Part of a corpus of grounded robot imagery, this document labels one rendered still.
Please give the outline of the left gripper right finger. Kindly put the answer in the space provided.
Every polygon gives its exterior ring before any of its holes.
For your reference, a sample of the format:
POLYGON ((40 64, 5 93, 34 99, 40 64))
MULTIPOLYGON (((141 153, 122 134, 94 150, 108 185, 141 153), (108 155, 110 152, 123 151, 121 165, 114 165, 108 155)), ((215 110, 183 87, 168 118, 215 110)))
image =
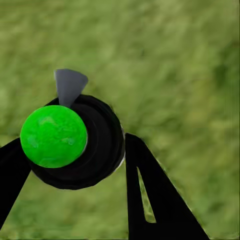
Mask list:
POLYGON ((124 138, 129 240, 210 240, 145 142, 124 138), (156 223, 145 220, 137 167, 156 223))

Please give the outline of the pesticide atomizer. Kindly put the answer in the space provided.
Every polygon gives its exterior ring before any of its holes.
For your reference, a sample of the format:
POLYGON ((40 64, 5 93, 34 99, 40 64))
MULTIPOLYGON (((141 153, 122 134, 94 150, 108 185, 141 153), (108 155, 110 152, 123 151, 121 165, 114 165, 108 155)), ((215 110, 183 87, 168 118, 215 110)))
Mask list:
POLYGON ((59 190, 95 186, 125 159, 125 134, 108 104, 81 94, 89 79, 67 68, 56 68, 58 97, 31 113, 20 143, 32 171, 59 190))

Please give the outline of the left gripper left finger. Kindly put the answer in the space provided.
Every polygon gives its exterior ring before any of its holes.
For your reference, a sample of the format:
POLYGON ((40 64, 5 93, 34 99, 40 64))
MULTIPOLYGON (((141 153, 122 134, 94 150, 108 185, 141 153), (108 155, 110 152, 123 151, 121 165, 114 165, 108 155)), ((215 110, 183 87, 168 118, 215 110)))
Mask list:
POLYGON ((0 148, 0 230, 31 170, 20 137, 0 148))

